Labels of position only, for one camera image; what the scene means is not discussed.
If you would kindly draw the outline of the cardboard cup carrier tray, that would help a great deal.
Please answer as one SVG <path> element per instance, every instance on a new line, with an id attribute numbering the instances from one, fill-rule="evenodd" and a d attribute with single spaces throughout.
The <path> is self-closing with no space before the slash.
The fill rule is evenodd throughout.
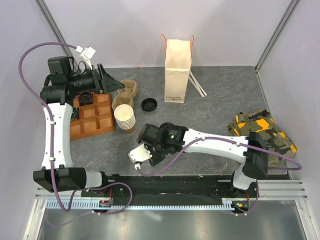
<path id="1" fill-rule="evenodd" d="M 120 81 L 124 88 L 119 89 L 117 96 L 113 99 L 111 104 L 112 110 L 114 111 L 120 105 L 129 105 L 134 108 L 133 98 L 137 95 L 138 85 L 132 79 L 123 79 Z"/>

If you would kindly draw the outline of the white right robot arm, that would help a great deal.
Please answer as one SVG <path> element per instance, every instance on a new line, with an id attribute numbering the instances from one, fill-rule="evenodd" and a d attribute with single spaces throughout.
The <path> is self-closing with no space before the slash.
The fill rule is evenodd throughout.
<path id="1" fill-rule="evenodd" d="M 165 122 L 159 127 L 145 124 L 137 142 L 138 147 L 128 154 L 137 170 L 143 162 L 155 166 L 169 155 L 179 157 L 183 153 L 203 153 L 237 161 L 240 166 L 229 184 L 229 191 L 235 197 L 242 196 L 251 183 L 268 178 L 268 148 L 256 132 L 248 136 L 223 136 Z"/>

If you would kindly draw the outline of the white paper takeout bag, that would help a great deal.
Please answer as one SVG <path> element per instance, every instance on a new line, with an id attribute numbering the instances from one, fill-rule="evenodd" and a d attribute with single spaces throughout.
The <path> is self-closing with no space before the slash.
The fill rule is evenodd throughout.
<path id="1" fill-rule="evenodd" d="M 167 39 L 160 35 L 164 52 L 164 101 L 184 103 L 192 64 L 194 36 L 189 40 Z"/>

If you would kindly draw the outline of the blue yellow rolled sock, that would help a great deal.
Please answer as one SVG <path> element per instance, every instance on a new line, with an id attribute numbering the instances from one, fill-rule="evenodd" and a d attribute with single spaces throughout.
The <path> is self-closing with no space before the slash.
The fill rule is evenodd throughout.
<path id="1" fill-rule="evenodd" d="M 73 107 L 70 120 L 74 121 L 74 120 L 79 120 L 79 119 L 80 119 L 79 108 L 78 107 Z"/>

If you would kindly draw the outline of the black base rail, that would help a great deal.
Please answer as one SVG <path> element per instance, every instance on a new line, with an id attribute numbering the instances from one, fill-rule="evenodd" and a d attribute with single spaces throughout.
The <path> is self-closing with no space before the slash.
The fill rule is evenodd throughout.
<path id="1" fill-rule="evenodd" d="M 221 200 L 223 198 L 255 198 L 256 182 L 245 190 L 233 186 L 232 175 L 165 175 L 165 176 L 120 176 L 102 175 L 102 185 L 96 190 L 83 191 L 83 197 L 111 196 L 117 204 L 122 204 L 132 196 L 133 205 L 148 205 L 149 201 L 170 204 L 185 198 L 190 204 L 195 201 Z"/>

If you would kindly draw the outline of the black brown rolled sock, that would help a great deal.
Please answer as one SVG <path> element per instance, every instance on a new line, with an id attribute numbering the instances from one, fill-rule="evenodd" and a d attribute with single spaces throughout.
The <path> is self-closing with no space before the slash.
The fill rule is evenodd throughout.
<path id="1" fill-rule="evenodd" d="M 78 96 L 78 101 L 79 105 L 82 106 L 87 106 L 87 105 L 92 105 L 94 103 L 94 98 L 93 94 L 90 91 L 84 91 L 79 94 Z"/>

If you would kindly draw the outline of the stack of paper cups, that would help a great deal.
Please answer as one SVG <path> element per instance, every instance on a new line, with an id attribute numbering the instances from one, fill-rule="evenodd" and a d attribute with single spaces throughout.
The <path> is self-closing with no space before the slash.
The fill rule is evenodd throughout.
<path id="1" fill-rule="evenodd" d="M 114 117 L 118 126 L 127 134 L 131 135 L 136 130 L 136 118 L 133 108 L 128 104 L 121 104 L 114 110 Z"/>

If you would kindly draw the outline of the camouflage yellow green cloth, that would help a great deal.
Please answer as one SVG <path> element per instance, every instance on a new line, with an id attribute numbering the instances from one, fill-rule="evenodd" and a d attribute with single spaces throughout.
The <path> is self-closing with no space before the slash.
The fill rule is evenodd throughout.
<path id="1" fill-rule="evenodd" d="M 289 158 L 296 155 L 297 147 L 277 126 L 271 114 L 265 109 L 253 112 L 240 112 L 227 125 L 230 136 L 246 136 L 257 133 L 265 142 L 267 149 Z"/>

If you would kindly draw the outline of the orange compartment organizer tray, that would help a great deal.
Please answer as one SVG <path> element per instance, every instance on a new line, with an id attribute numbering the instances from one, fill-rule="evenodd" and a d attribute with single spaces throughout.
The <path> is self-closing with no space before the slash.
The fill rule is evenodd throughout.
<path id="1" fill-rule="evenodd" d="M 70 140 L 98 136 L 115 131 L 111 94 L 92 92 L 93 104 L 80 106 L 79 95 L 73 100 L 73 107 L 79 108 L 79 119 L 70 120 Z"/>

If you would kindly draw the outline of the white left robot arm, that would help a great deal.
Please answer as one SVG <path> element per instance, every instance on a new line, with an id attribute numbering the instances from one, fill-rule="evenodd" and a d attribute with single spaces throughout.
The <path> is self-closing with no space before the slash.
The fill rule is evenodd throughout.
<path id="1" fill-rule="evenodd" d="M 85 91 L 107 94 L 125 86 L 100 63 L 77 73 L 72 69 L 73 60 L 68 56 L 48 59 L 49 75 L 40 92 L 45 115 L 45 151 L 41 169 L 33 172 L 33 180 L 50 193 L 92 188 L 95 194 L 104 197 L 110 185 L 103 180 L 103 174 L 73 166 L 70 121 L 74 98 Z"/>

